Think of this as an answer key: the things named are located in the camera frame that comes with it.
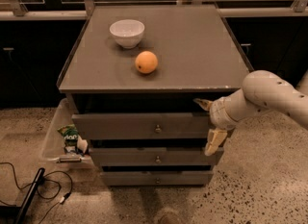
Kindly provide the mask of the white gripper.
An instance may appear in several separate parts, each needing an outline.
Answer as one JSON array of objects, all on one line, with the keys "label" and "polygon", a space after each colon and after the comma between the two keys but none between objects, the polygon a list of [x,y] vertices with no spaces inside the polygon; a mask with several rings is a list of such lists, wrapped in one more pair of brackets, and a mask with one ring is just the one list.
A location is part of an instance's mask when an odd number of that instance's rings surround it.
[{"label": "white gripper", "polygon": [[210,120],[216,127],[215,129],[209,130],[204,150],[206,156],[211,156],[216,153],[219,146],[226,140],[226,131],[233,130],[238,124],[227,112],[227,106],[231,102],[231,98],[221,97],[214,102],[207,99],[194,98],[193,101],[204,111],[209,112]]}]

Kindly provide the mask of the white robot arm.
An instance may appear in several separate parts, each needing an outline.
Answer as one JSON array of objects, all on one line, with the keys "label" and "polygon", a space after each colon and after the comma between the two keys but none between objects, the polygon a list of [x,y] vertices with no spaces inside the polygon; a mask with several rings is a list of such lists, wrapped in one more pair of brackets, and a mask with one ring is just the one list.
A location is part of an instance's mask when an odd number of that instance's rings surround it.
[{"label": "white robot arm", "polygon": [[216,153],[228,132],[248,118],[277,111],[308,129],[308,96],[287,81],[266,70],[249,73],[242,87],[215,101],[195,98],[194,102],[209,113],[212,128],[207,135],[205,155]]}]

